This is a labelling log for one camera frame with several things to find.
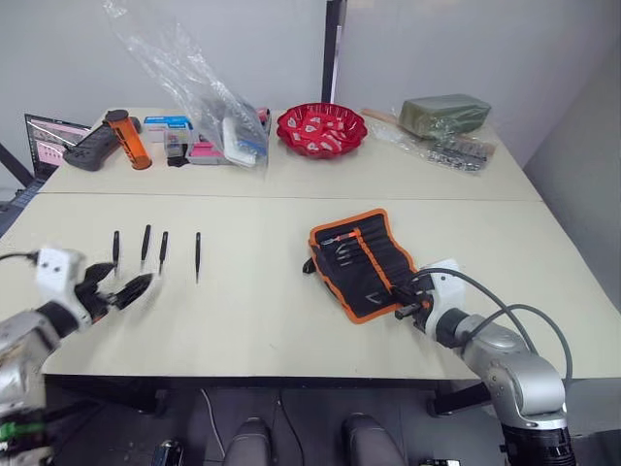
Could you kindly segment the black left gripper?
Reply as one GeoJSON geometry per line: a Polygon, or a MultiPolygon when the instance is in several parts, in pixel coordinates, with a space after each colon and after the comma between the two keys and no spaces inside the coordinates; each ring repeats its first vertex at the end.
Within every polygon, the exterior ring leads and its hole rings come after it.
{"type": "Polygon", "coordinates": [[[152,273],[134,278],[116,294],[100,292],[99,283],[115,271],[112,262],[95,263],[86,268],[83,281],[75,287],[78,300],[92,321],[101,320],[111,307],[125,310],[134,303],[150,303],[157,296],[157,276],[152,273]]]}

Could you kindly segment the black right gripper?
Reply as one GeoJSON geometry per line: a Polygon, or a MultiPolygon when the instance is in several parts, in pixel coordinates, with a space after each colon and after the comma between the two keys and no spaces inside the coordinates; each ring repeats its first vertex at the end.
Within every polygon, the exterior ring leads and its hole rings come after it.
{"type": "Polygon", "coordinates": [[[396,319],[404,319],[413,314],[415,328],[424,328],[434,308],[435,285],[430,274],[414,278],[410,285],[392,286],[390,293],[396,302],[410,304],[397,309],[396,319]]]}

